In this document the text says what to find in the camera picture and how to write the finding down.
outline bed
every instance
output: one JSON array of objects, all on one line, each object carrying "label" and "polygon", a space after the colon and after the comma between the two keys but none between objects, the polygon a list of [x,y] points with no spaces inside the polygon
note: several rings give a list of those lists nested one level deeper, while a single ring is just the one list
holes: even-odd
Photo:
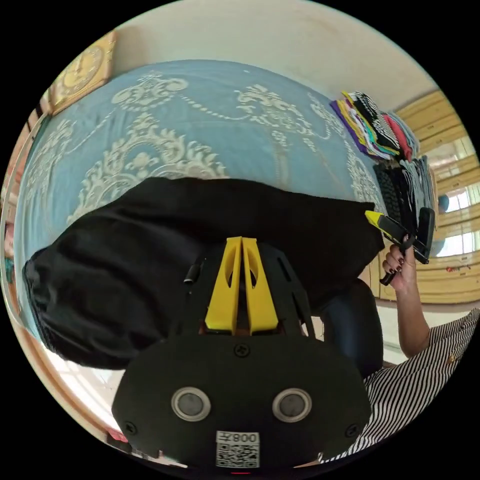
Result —
[{"label": "bed", "polygon": [[21,270],[85,213],[151,176],[247,179],[373,202],[373,172],[330,99],[261,68],[182,60],[113,78],[43,120],[21,181],[14,265],[21,323],[39,338]]}]

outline label sticker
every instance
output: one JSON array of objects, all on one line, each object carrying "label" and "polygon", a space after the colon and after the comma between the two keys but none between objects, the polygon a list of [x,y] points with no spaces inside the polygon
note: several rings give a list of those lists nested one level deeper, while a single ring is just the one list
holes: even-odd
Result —
[{"label": "label sticker", "polygon": [[230,469],[260,467],[260,435],[255,432],[217,431],[216,466]]}]

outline screw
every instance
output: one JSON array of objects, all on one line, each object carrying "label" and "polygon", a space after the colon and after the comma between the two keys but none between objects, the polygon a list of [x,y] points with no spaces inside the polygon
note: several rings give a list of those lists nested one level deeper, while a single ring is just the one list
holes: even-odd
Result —
[{"label": "screw", "polygon": [[250,347],[245,343],[239,343],[238,345],[235,345],[233,352],[237,357],[244,359],[250,355]]},{"label": "screw", "polygon": [[355,424],[350,425],[345,430],[345,436],[348,437],[348,438],[354,437],[357,434],[358,431],[359,431],[359,428]]},{"label": "screw", "polygon": [[125,431],[128,432],[130,435],[136,435],[137,434],[137,427],[131,421],[126,421],[125,422]]}]

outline striped shirt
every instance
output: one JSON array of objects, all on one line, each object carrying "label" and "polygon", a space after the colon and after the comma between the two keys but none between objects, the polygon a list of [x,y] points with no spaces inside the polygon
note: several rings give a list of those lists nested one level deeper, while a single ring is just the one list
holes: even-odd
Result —
[{"label": "striped shirt", "polygon": [[480,308],[467,316],[430,329],[429,347],[392,368],[364,380],[372,414],[356,442],[338,460],[371,447],[398,432],[437,396],[457,368],[480,318]]}]

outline hand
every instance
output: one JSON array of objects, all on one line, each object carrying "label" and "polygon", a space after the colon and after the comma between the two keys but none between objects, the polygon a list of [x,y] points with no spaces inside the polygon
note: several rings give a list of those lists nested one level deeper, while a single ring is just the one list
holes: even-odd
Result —
[{"label": "hand", "polygon": [[398,246],[392,245],[382,267],[387,273],[398,272],[390,283],[396,292],[407,293],[417,288],[417,266],[412,246],[402,255]]}]

